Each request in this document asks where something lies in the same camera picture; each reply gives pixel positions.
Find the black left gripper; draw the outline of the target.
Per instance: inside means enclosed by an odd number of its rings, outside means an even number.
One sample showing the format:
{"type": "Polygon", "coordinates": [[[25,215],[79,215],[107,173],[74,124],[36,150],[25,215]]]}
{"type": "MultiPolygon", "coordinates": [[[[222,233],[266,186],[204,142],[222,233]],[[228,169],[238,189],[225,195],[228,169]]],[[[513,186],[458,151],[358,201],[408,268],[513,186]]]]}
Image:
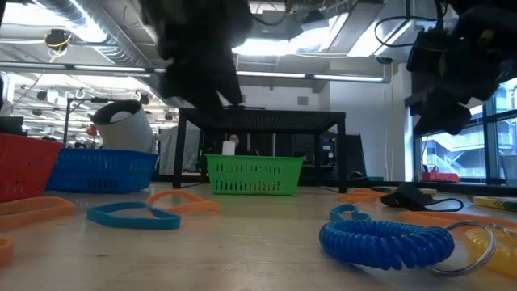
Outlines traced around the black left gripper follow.
{"type": "MultiPolygon", "coordinates": [[[[253,26],[246,0],[140,0],[141,21],[158,38],[156,50],[168,60],[196,49],[231,50],[243,44],[253,26]]],[[[233,54],[221,60],[221,94],[233,105],[243,102],[233,54]]],[[[170,64],[161,77],[163,99],[180,98],[203,114],[221,114],[216,88],[195,66],[170,64]]]]}

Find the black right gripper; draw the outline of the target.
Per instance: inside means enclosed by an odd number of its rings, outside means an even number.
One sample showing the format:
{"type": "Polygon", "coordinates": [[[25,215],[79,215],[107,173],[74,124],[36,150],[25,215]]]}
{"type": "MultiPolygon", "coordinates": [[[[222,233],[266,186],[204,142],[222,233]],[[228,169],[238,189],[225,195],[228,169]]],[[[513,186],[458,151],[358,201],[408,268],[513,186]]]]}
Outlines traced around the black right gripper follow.
{"type": "MultiPolygon", "coordinates": [[[[516,0],[448,1],[458,14],[451,42],[440,61],[439,86],[458,99],[486,101],[498,85],[516,77],[516,0]]],[[[457,135],[470,110],[449,98],[427,97],[414,126],[416,135],[457,135]]]]}

